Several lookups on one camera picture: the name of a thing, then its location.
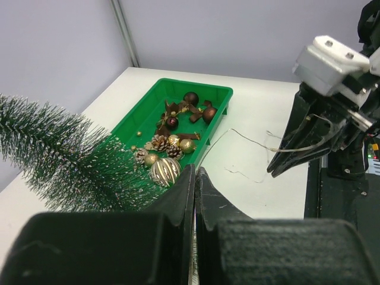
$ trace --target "white table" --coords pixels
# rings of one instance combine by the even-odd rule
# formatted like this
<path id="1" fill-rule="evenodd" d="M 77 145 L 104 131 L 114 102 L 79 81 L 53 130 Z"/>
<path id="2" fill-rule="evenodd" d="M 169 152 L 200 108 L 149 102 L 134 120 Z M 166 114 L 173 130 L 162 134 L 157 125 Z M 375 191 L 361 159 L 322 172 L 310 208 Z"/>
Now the white table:
<path id="1" fill-rule="evenodd" d="M 216 75 L 191 74 L 128 68 L 85 111 L 84 114 L 109 130 L 125 116 L 160 78 L 228 86 L 233 89 L 228 115 L 211 143 L 229 128 L 278 147 L 293 104 L 298 84 Z M 302 219 L 308 165 L 295 167 L 273 179 L 265 175 L 273 154 L 228 132 L 206 156 L 204 166 L 214 186 L 247 215 L 258 219 Z M 21 175 L 0 192 L 0 264 L 27 220 L 46 211 L 44 202 L 26 187 Z"/>

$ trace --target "gray wall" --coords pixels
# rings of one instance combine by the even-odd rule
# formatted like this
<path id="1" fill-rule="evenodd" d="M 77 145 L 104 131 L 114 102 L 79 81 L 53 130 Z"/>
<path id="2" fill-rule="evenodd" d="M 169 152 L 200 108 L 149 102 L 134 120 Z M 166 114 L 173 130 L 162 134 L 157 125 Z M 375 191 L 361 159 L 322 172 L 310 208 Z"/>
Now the gray wall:
<path id="1" fill-rule="evenodd" d="M 121 0 L 147 68 L 297 81 L 302 47 L 328 34 L 360 49 L 370 0 Z"/>
<path id="2" fill-rule="evenodd" d="M 0 93 L 82 112 L 129 65 L 107 0 L 0 7 Z M 0 162 L 0 191 L 17 172 Z"/>

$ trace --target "green tray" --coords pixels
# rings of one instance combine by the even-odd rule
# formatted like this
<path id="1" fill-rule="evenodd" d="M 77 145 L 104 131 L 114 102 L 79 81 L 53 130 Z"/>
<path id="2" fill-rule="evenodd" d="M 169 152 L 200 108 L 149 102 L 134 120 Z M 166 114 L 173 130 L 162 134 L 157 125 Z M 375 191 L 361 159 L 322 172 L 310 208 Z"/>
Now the green tray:
<path id="1" fill-rule="evenodd" d="M 190 91 L 196 92 L 199 96 L 197 107 L 205 108 L 202 104 L 204 100 L 209 100 L 213 106 L 218 109 L 218 112 L 209 125 L 207 125 L 202 118 L 196 123 L 191 123 L 189 121 L 189 117 L 192 115 L 191 112 L 179 114 L 179 126 L 176 130 L 171 132 L 172 134 L 193 134 L 194 132 L 201 134 L 201 140 L 194 141 L 197 149 L 191 154 L 186 154 L 185 157 L 179 161 L 182 167 L 191 163 L 198 166 L 207 145 L 210 145 L 210 138 L 215 133 L 222 115 L 227 114 L 228 103 L 233 93 L 233 90 L 229 87 L 162 78 L 149 89 L 144 97 L 126 114 L 111 133 L 118 137 L 127 147 L 132 145 L 144 147 L 145 143 L 152 139 L 156 130 L 156 123 L 160 120 L 161 114 L 165 111 L 165 100 L 167 100 L 169 104 L 171 102 L 179 103 L 183 100 L 183 96 Z M 164 157 L 166 153 L 159 153 L 159 155 Z"/>

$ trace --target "gold striped bauble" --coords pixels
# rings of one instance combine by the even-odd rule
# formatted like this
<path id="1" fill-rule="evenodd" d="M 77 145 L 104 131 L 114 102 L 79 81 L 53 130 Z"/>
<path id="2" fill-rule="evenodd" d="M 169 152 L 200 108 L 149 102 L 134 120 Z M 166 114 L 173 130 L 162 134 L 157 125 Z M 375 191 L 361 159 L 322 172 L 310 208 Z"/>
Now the gold striped bauble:
<path id="1" fill-rule="evenodd" d="M 170 186 L 175 183 L 181 172 L 181 166 L 178 161 L 170 157 L 155 162 L 149 172 L 150 178 L 161 186 Z"/>

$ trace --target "dark red bauble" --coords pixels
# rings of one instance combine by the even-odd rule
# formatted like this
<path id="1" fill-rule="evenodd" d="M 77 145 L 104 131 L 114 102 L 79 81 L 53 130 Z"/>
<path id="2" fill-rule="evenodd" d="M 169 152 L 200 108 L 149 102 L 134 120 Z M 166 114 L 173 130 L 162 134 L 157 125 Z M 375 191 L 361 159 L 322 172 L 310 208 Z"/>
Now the dark red bauble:
<path id="1" fill-rule="evenodd" d="M 165 125 L 168 129 L 176 129 L 178 127 L 178 119 L 176 117 L 168 117 Z"/>
<path id="2" fill-rule="evenodd" d="M 188 102 L 189 104 L 196 106 L 200 102 L 200 98 L 198 97 L 197 93 L 195 92 L 187 92 L 184 97 L 184 101 Z"/>
<path id="3" fill-rule="evenodd" d="M 207 125 L 214 119 L 217 111 L 218 110 L 214 107 L 207 107 L 205 111 L 203 111 L 202 118 Z"/>

